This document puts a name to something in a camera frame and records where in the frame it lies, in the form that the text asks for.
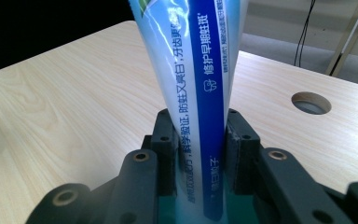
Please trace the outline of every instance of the floor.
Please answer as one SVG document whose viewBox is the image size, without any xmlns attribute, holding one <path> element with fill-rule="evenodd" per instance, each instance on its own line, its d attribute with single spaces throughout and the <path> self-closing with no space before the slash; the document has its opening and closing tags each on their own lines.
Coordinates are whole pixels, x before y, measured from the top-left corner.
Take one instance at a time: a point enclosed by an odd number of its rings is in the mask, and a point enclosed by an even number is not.
<svg viewBox="0 0 358 224">
<path fill-rule="evenodd" d="M 241 50 L 270 58 L 282 63 L 294 64 L 297 44 L 244 34 Z M 301 67 L 324 74 L 334 52 L 304 47 Z M 338 78 L 358 83 L 358 56 L 350 55 L 342 66 Z"/>
</svg>

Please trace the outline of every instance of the round hole in table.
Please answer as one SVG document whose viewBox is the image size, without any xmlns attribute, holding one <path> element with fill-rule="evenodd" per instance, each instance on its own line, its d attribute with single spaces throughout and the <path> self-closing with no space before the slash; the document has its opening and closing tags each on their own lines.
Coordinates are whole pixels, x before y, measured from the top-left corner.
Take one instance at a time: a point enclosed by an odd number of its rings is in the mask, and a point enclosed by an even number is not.
<svg viewBox="0 0 358 224">
<path fill-rule="evenodd" d="M 293 105 L 308 114 L 322 115 L 328 113 L 332 106 L 330 102 L 319 94 L 301 91 L 292 96 Z"/>
</svg>

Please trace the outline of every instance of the light wood tabletop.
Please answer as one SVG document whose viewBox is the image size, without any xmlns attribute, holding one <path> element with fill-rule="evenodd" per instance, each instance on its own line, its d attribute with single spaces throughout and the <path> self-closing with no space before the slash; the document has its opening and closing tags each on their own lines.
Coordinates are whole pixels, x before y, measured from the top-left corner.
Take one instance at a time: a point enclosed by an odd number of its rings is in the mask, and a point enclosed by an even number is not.
<svg viewBox="0 0 358 224">
<path fill-rule="evenodd" d="M 295 108 L 303 91 L 331 110 Z M 340 192 L 358 181 L 357 84 L 240 52 L 230 107 L 316 181 Z M 0 70 L 0 223 L 24 223 L 59 185 L 95 189 L 117 176 L 163 108 L 134 21 Z"/>
</svg>

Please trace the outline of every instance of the toothpaste tube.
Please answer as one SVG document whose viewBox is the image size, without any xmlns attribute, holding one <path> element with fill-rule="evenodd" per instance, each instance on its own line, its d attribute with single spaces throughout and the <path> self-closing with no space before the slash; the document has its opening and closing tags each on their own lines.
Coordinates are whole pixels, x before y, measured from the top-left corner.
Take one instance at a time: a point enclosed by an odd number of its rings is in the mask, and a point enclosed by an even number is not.
<svg viewBox="0 0 358 224">
<path fill-rule="evenodd" d="M 176 223 L 223 223 L 223 146 L 248 0 L 130 3 L 181 136 Z"/>
</svg>

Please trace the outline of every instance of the black plastic mount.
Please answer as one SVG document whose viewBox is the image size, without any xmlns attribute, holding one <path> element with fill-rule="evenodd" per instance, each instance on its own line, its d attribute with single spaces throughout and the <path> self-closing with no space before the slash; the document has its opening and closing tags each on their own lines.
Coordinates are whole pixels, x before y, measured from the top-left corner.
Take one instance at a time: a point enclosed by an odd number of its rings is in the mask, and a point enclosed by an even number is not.
<svg viewBox="0 0 358 224">
<path fill-rule="evenodd" d="M 179 143 L 168 110 L 160 111 L 153 134 L 126 156 L 116 178 L 93 191 L 81 184 L 57 187 L 27 223 L 158 223 L 158 197 L 175 195 Z M 358 183 L 350 184 L 346 195 L 317 184 L 292 154 L 263 148 L 255 130 L 232 109 L 225 175 L 230 192 L 254 196 L 260 223 L 358 223 Z"/>
</svg>

